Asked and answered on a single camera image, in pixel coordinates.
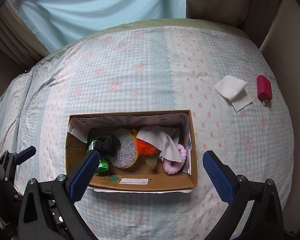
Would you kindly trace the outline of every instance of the bed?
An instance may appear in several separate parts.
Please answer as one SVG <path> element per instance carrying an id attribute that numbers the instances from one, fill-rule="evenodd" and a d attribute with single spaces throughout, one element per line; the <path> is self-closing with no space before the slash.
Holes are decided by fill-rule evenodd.
<path id="1" fill-rule="evenodd" d="M 257 98 L 266 76 L 273 100 Z M 213 86 L 226 75 L 248 82 L 253 103 L 239 112 Z M 203 239 L 223 203 L 204 168 L 213 150 L 236 174 L 272 178 L 284 207 L 291 187 L 294 138 L 275 77 L 244 32 L 204 20 L 136 22 L 85 37 L 38 62 L 0 98 L 0 155 L 30 145 L 37 154 L 18 167 L 15 186 L 65 173 L 71 114 L 190 109 L 198 186 L 190 193 L 105 193 L 87 190 L 75 205 L 99 239 Z M 252 203 L 233 237 L 238 236 Z"/>

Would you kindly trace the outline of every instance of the open box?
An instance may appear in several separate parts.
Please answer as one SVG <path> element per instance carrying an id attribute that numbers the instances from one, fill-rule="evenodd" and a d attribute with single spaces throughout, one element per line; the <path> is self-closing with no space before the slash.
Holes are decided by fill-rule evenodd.
<path id="1" fill-rule="evenodd" d="M 169 175 L 164 171 L 162 161 L 158 160 L 157 169 L 150 171 L 144 157 L 139 156 L 130 168 L 119 169 L 109 164 L 106 175 L 103 173 L 102 176 L 93 176 L 90 186 L 95 191 L 189 192 L 197 186 L 196 150 L 190 110 L 71 115 L 66 137 L 66 172 L 87 154 L 87 142 L 90 139 L 120 128 L 131 130 L 150 125 L 179 129 L 179 143 L 187 150 L 183 169 Z"/>

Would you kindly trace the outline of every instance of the black fabric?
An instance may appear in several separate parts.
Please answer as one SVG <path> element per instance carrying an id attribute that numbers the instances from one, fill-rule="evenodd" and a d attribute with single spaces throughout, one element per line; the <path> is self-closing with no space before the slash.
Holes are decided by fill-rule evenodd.
<path id="1" fill-rule="evenodd" d="M 113 134 L 101 134 L 94 146 L 94 150 L 99 152 L 100 157 L 111 156 L 114 157 L 117 148 L 121 146 L 120 140 Z"/>

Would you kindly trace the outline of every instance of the bolt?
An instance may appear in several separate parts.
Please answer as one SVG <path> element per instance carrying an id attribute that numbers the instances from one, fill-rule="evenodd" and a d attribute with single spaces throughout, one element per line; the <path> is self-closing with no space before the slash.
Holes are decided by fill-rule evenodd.
<path id="1" fill-rule="evenodd" d="M 274 181 L 273 181 L 272 179 L 267 179 L 267 183 L 268 183 L 269 185 L 274 185 Z"/>
<path id="2" fill-rule="evenodd" d="M 35 179 L 35 178 L 32 178 L 32 179 L 29 179 L 28 183 L 29 183 L 30 185 L 32 185 L 32 184 L 34 184 L 35 181 L 36 181 L 36 179 Z"/>
<path id="3" fill-rule="evenodd" d="M 238 181 L 245 181 L 247 178 L 244 175 L 237 176 Z"/>
<path id="4" fill-rule="evenodd" d="M 59 181 L 63 181 L 65 180 L 66 176 L 64 174 L 60 174 L 58 177 L 57 177 L 57 180 Z"/>

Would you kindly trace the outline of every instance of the green tape mark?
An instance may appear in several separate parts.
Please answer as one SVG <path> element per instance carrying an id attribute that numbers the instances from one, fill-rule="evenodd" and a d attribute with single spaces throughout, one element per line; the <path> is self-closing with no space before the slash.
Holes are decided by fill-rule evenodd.
<path id="1" fill-rule="evenodd" d="M 112 176 L 110 177 L 110 181 L 117 181 L 119 179 L 118 176 Z"/>

